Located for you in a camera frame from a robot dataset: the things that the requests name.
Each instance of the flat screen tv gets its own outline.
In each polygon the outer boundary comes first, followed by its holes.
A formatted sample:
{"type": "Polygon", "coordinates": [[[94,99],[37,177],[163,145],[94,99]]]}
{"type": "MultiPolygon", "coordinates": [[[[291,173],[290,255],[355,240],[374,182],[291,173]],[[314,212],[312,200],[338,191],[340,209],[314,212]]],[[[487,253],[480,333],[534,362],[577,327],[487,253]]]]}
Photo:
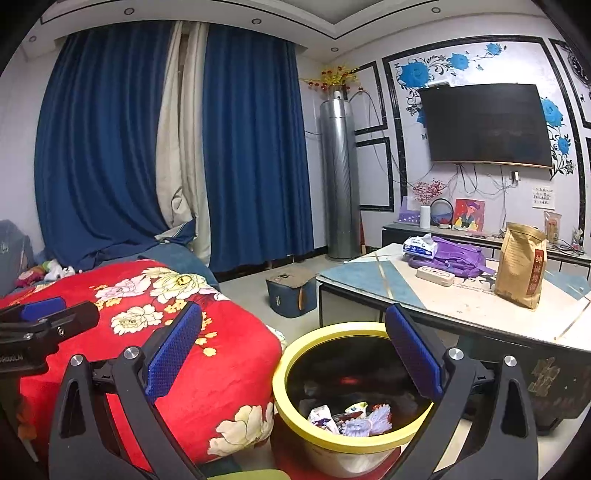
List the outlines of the flat screen tv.
{"type": "Polygon", "coordinates": [[[535,85],[438,86],[419,93],[433,162],[552,167],[535,85]]]}

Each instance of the bed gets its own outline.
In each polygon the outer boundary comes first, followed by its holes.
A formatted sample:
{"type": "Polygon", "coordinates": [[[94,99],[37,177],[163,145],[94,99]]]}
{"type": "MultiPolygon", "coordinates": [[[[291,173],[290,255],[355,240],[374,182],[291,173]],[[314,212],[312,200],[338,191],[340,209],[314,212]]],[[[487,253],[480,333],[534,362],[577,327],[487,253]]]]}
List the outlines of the bed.
{"type": "MultiPolygon", "coordinates": [[[[42,458],[69,359],[76,353],[90,361],[112,358],[129,345],[142,345],[187,301],[202,308],[202,332],[170,393],[156,402],[173,435],[189,458],[201,464],[262,442],[271,433],[271,378],[282,352],[280,334],[214,288],[211,273],[180,249],[184,247],[157,245],[134,255],[138,260],[107,262],[0,300],[5,307],[61,296],[68,306],[90,300],[100,310],[95,328],[63,342],[48,357],[49,372],[21,380],[21,394],[37,431],[34,446],[42,458]]],[[[117,398],[110,398],[109,404],[130,460],[149,469],[117,398]]]]}

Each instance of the screw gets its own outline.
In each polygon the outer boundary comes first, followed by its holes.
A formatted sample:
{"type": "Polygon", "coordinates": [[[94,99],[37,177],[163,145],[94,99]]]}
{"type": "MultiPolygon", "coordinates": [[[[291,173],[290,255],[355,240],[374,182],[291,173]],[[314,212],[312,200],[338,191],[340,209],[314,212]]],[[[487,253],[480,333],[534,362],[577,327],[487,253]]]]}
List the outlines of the screw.
{"type": "Polygon", "coordinates": [[[70,358],[70,365],[72,365],[73,367],[77,367],[82,363],[82,360],[84,360],[84,357],[82,357],[82,355],[74,355],[72,358],[70,358]]]}
{"type": "Polygon", "coordinates": [[[462,352],[459,348],[450,348],[447,354],[454,360],[461,360],[464,358],[464,352],[462,352]]]}
{"type": "Polygon", "coordinates": [[[125,352],[123,352],[123,356],[127,360],[131,360],[132,358],[135,358],[138,355],[139,355],[139,348],[137,348],[136,346],[130,346],[125,349],[125,352]]]}
{"type": "Polygon", "coordinates": [[[517,360],[512,355],[507,355],[504,360],[505,365],[507,365],[508,367],[514,367],[517,365],[517,360]]]}

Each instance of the tv stand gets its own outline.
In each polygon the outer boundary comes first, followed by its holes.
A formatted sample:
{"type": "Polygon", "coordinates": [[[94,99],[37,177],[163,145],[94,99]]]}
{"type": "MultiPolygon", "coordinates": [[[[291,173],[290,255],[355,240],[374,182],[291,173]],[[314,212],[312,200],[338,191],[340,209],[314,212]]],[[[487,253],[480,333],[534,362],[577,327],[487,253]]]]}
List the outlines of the tv stand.
{"type": "MultiPolygon", "coordinates": [[[[440,236],[441,238],[459,244],[471,244],[476,247],[490,248],[493,257],[495,252],[500,251],[501,246],[503,245],[502,238],[496,238],[493,236],[473,236],[471,235],[471,232],[463,230],[439,228],[436,226],[423,229],[414,223],[393,222],[382,227],[382,247],[389,244],[403,244],[404,241],[411,236],[422,236],[426,233],[432,233],[434,236],[440,236]]],[[[587,268],[587,280],[589,279],[589,274],[591,273],[591,257],[589,255],[569,255],[566,252],[548,246],[547,256],[549,260],[560,262],[558,271],[561,271],[563,263],[579,265],[587,268]]]]}

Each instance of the blue ottoman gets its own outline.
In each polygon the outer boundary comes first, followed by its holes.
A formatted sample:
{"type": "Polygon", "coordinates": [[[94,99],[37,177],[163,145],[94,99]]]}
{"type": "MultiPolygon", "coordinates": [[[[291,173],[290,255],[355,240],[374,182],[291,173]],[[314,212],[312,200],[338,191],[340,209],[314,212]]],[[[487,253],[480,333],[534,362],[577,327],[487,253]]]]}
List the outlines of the blue ottoman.
{"type": "Polygon", "coordinates": [[[299,317],[316,308],[316,274],[296,264],[275,270],[267,278],[269,304],[287,318],[299,317]]]}

